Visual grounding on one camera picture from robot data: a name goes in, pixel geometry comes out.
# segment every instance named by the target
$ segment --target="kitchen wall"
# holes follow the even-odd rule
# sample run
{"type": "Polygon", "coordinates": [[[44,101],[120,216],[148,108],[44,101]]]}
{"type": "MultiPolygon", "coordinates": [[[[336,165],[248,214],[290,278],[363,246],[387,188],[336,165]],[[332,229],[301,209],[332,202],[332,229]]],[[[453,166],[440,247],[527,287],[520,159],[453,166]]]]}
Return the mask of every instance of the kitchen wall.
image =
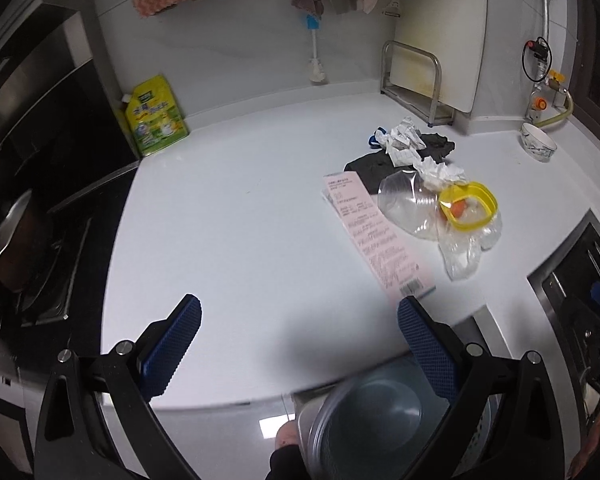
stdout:
{"type": "MultiPolygon", "coordinates": [[[[14,0],[0,24],[23,1],[14,0]]],[[[326,3],[318,56],[331,88],[377,87],[381,47],[395,27],[379,12],[383,3],[369,15],[336,15],[326,3]]],[[[140,18],[131,0],[96,0],[96,6],[123,90],[162,73],[187,116],[310,86],[311,37],[305,14],[289,0],[187,1],[149,18],[140,18]]]]}
{"type": "MultiPolygon", "coordinates": [[[[576,45],[576,0],[552,0],[549,45],[553,68],[571,76],[576,45]]],[[[522,72],[522,46],[542,32],[541,0],[488,0],[482,65],[472,120],[520,118],[532,83],[522,72]]]]}

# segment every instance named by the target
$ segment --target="plastic container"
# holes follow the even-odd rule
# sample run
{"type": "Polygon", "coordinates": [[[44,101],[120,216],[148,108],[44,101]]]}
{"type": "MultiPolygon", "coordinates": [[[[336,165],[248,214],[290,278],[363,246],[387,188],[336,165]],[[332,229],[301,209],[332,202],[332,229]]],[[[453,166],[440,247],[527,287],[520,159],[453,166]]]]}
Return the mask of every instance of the plastic container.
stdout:
{"type": "Polygon", "coordinates": [[[484,227],[498,210],[496,197],[480,182],[453,184],[440,192],[438,203],[447,221],[459,231],[484,227]]]}

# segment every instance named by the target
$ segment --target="crumpled paper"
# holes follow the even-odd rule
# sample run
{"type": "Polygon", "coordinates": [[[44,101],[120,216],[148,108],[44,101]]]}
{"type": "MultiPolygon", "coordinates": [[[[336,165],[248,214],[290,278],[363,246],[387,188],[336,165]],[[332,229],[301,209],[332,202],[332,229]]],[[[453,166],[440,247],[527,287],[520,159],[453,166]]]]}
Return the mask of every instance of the crumpled paper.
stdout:
{"type": "Polygon", "coordinates": [[[464,170],[455,164],[445,164],[441,162],[436,164],[432,157],[428,156],[424,160],[413,162],[413,167],[418,170],[424,186],[431,191],[442,191],[451,184],[466,184],[468,180],[464,176],[464,170]]]}
{"type": "Polygon", "coordinates": [[[391,157],[394,168],[410,166],[419,162],[421,157],[417,150],[427,147],[420,139],[420,130],[410,117],[405,117],[400,124],[391,128],[386,134],[376,131],[376,140],[386,150],[386,154],[391,157]]]}

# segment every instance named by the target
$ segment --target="white bowl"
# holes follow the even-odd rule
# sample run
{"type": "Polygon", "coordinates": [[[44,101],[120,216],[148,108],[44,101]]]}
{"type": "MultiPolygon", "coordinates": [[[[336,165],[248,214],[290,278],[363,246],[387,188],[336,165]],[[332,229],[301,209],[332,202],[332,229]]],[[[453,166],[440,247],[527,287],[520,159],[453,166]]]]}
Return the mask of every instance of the white bowl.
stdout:
{"type": "Polygon", "coordinates": [[[558,145],[540,128],[530,123],[522,124],[522,147],[535,160],[549,162],[558,145]]]}

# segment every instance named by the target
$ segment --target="orange valve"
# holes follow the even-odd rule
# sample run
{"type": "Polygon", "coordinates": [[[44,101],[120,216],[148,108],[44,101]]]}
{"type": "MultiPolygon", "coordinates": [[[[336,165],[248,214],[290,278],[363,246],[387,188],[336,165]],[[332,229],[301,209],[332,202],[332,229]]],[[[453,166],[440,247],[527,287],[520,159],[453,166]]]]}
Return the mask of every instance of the orange valve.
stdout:
{"type": "Polygon", "coordinates": [[[544,97],[536,97],[531,106],[534,110],[546,110],[546,99],[544,97]]]}

